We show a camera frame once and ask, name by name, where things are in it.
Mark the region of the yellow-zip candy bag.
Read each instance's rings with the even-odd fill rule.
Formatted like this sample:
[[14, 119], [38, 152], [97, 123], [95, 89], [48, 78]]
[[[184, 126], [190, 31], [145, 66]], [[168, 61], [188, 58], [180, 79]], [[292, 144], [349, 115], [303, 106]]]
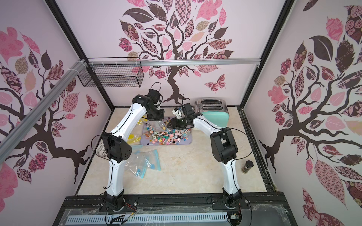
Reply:
[[139, 135], [135, 135], [135, 134], [131, 134], [129, 137], [128, 137], [128, 140], [127, 140], [127, 143], [132, 145], [134, 143], [137, 143], [137, 142], [140, 142], [141, 140], [141, 136]]
[[141, 119], [138, 120], [137, 125], [143, 126], [146, 122], [148, 122], [148, 119], [145, 117], [141, 117]]

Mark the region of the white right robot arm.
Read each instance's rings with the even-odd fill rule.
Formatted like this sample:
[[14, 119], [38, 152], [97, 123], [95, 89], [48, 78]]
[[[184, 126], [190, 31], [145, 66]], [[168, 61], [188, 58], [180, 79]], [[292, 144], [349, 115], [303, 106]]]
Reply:
[[236, 175], [236, 157], [238, 147], [232, 130], [229, 127], [221, 127], [208, 120], [202, 113], [195, 112], [191, 104], [187, 103], [174, 108], [174, 118], [167, 127], [170, 129], [196, 128], [210, 137], [213, 157], [221, 165], [223, 174], [223, 199], [225, 206], [234, 209], [242, 199]]

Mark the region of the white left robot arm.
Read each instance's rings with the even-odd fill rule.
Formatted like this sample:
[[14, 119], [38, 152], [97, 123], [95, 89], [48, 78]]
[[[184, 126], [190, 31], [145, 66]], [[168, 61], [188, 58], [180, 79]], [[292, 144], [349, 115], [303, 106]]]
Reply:
[[102, 142], [109, 163], [108, 185], [103, 196], [103, 204], [110, 210], [119, 211], [124, 206], [123, 175], [127, 159], [132, 154], [128, 138], [138, 121], [147, 116], [149, 121], [162, 121], [165, 111], [160, 109], [162, 95], [149, 89], [147, 95], [137, 95], [120, 123], [110, 133], [102, 135]]

